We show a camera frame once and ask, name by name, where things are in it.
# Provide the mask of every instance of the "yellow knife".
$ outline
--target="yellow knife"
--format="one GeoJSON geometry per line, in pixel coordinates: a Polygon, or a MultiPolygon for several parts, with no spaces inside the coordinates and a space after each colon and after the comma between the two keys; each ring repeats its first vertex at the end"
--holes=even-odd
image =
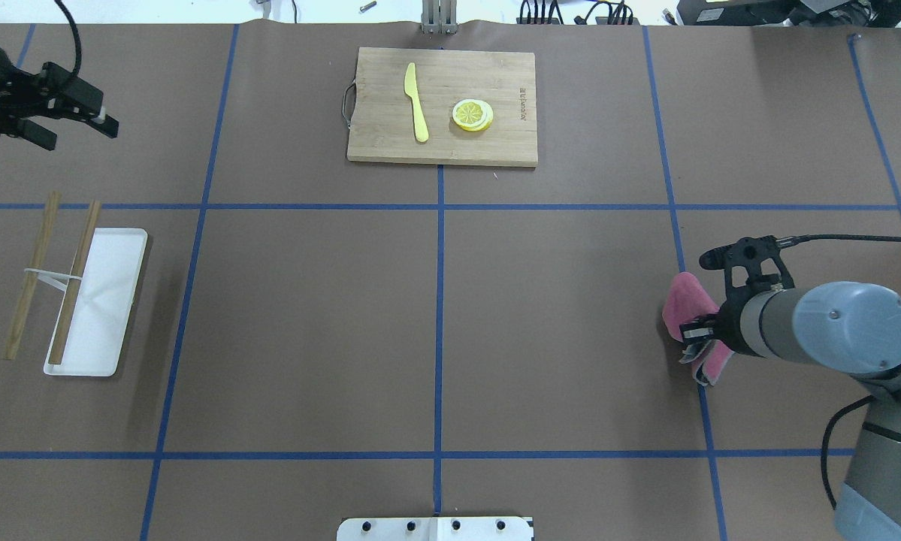
{"type": "Polygon", "coordinates": [[[413,62],[407,65],[407,74],[403,76],[403,92],[413,102],[413,137],[416,137],[419,143],[427,143],[430,132],[427,131],[427,121],[423,120],[420,95],[416,92],[416,64],[413,62]]]}

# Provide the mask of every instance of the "brown table surface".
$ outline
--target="brown table surface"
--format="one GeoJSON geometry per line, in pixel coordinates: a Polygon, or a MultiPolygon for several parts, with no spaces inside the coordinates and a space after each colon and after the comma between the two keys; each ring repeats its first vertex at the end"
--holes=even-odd
{"type": "MultiPolygon", "coordinates": [[[[863,32],[858,69],[847,28],[417,30],[80,27],[120,134],[0,138],[0,354],[51,189],[46,267],[94,198],[152,251],[116,376],[42,373],[44,287],[0,360],[0,539],[330,540],[435,510],[542,540],[838,539],[817,447],[863,390],[738,357],[701,391],[659,314],[685,267],[722,298],[697,256],[738,237],[901,235],[901,30],[863,32]],[[348,162],[364,45],[536,53],[540,166],[348,162]]],[[[72,60],[62,25],[0,44],[72,60]]],[[[785,257],[798,285],[901,292],[901,246],[785,257]]]]}

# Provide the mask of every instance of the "cutting board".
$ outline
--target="cutting board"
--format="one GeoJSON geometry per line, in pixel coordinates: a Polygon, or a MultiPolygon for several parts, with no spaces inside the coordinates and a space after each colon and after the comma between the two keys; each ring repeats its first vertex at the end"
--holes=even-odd
{"type": "Polygon", "coordinates": [[[537,79],[533,53],[361,47],[357,96],[346,157],[395,164],[537,166],[537,79]],[[410,62],[430,140],[413,137],[413,107],[403,92],[410,62]],[[494,123],[482,132],[451,119],[461,99],[482,99],[494,123]]]}

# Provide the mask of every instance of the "lemon slice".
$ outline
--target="lemon slice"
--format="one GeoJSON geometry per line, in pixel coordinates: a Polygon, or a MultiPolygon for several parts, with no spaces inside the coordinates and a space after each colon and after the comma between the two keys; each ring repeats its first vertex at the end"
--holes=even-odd
{"type": "Polygon", "coordinates": [[[464,99],[453,107],[453,121],[468,132],[483,131],[494,121],[494,109],[483,100],[464,99]]]}

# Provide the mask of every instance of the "wooden stick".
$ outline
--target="wooden stick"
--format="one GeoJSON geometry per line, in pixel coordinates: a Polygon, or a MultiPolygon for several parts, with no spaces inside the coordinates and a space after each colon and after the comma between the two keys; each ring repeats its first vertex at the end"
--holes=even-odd
{"type": "MultiPolygon", "coordinates": [[[[73,258],[73,268],[69,271],[73,277],[83,277],[86,270],[86,260],[89,257],[89,247],[92,245],[93,232],[96,231],[96,222],[99,220],[99,210],[102,203],[93,201],[89,203],[89,215],[86,216],[86,229],[80,238],[80,245],[76,249],[76,257],[73,258]]],[[[62,296],[62,308],[59,308],[59,321],[56,322],[56,335],[53,337],[53,347],[49,350],[49,364],[62,363],[62,352],[66,349],[66,339],[69,338],[69,325],[73,322],[73,312],[76,310],[76,297],[80,294],[82,280],[69,280],[66,284],[66,293],[62,296]]]]}
{"type": "MultiPolygon", "coordinates": [[[[46,206],[42,210],[42,225],[39,226],[39,235],[35,238],[35,247],[32,249],[30,268],[41,268],[42,263],[46,259],[46,251],[49,249],[49,236],[53,232],[53,225],[56,222],[56,211],[59,211],[59,200],[61,199],[62,195],[59,192],[51,192],[49,199],[46,200],[46,206]]],[[[20,352],[23,329],[26,328],[26,319],[29,316],[32,294],[35,292],[36,283],[37,274],[26,273],[24,275],[20,300],[17,301],[17,311],[13,315],[13,322],[10,323],[10,335],[6,339],[6,349],[3,351],[3,358],[6,360],[14,360],[17,358],[17,353],[20,352]]]]}

